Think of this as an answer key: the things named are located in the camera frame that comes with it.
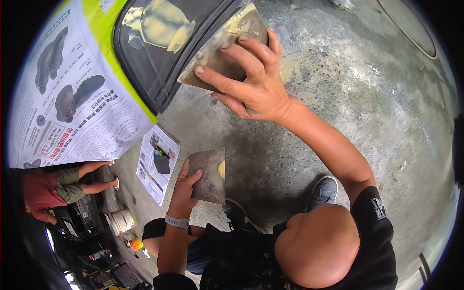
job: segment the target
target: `t-shirt logo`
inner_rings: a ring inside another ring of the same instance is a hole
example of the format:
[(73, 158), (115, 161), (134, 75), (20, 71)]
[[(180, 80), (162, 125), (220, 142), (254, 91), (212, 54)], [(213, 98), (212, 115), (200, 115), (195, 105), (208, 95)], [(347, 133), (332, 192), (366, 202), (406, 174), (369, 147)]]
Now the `t-shirt logo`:
[(374, 206), (375, 214), (377, 214), (377, 219), (381, 220), (386, 217), (385, 208), (383, 207), (383, 202), (380, 200), (380, 198), (374, 196), (371, 198), (371, 202)]

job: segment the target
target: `yellow-green masking tape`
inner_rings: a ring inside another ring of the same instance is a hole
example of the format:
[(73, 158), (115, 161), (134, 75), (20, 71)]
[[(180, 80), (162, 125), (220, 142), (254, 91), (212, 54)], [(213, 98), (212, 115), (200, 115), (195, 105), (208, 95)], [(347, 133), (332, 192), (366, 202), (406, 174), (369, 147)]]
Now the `yellow-green masking tape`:
[[(63, 4), (60, 5), (58, 11), (62, 9), (70, 0), (66, 0)], [(87, 21), (87, 25), (92, 32), (95, 41), (100, 48), (103, 56), (105, 56), (106, 61), (113, 69), (113, 73), (126, 88), (127, 92), (133, 97), (137, 102), (140, 108), (147, 114), (148, 118), (153, 124), (158, 123), (155, 115), (150, 111), (146, 104), (142, 101), (140, 96), (135, 91), (134, 87), (131, 85), (126, 75), (122, 71), (121, 66), (119, 65), (116, 55), (113, 49), (113, 27), (116, 22), (116, 19), (126, 4), (127, 0), (115, 0), (111, 5), (110, 9), (106, 14), (103, 13), (102, 8), (98, 0), (82, 0), (82, 9), (84, 11), (84, 16)]]

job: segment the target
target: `newspaper page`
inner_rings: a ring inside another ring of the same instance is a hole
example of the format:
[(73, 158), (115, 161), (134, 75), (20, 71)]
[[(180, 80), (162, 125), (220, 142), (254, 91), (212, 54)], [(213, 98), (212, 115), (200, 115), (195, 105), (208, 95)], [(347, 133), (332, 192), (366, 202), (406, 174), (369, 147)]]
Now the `newspaper page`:
[[(153, 153), (157, 147), (169, 156), (170, 174), (158, 173), (156, 169), (153, 161)], [(179, 151), (180, 145), (158, 125), (155, 125), (143, 137), (139, 163), (135, 174), (159, 206), (163, 203), (166, 188), (168, 187), (174, 165), (177, 162)]]
[[(154, 124), (100, 51), (83, 2), (57, 11), (26, 58), (10, 109), (12, 168), (117, 159)], [(115, 0), (100, 2), (106, 13)]]

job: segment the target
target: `boot image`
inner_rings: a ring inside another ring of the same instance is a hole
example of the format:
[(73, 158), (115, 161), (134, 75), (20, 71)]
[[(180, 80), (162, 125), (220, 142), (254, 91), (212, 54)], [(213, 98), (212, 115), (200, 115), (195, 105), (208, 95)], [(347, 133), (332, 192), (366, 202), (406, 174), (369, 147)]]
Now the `boot image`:
[(35, 77), (35, 86), (39, 92), (45, 94), (45, 89), (48, 83), (48, 68), (52, 58), (53, 42), (50, 42), (40, 54), (37, 61), (37, 75)]
[(82, 82), (74, 94), (74, 103), (76, 108), (79, 108), (85, 101), (89, 99), (98, 89), (105, 83), (105, 78), (100, 75), (91, 76)]
[(50, 60), (50, 67), (48, 68), (48, 74), (51, 79), (55, 79), (57, 77), (57, 71), (61, 67), (63, 63), (63, 47), (64, 47), (64, 40), (68, 36), (68, 27), (66, 26), (63, 28), (60, 33), (56, 36), (55, 40), (53, 41), (53, 51)]
[(55, 108), (57, 109), (57, 120), (61, 122), (71, 123), (72, 117), (76, 113), (76, 106), (74, 105), (73, 89), (69, 84), (65, 86), (59, 93), (55, 101)]

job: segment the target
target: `yellow container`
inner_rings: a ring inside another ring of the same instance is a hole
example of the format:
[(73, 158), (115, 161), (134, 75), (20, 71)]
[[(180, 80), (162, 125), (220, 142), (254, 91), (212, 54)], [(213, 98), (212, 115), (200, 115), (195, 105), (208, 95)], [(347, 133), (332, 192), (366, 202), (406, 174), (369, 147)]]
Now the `yellow container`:
[(134, 251), (140, 250), (143, 248), (143, 243), (139, 238), (133, 238), (129, 241), (130, 246)]

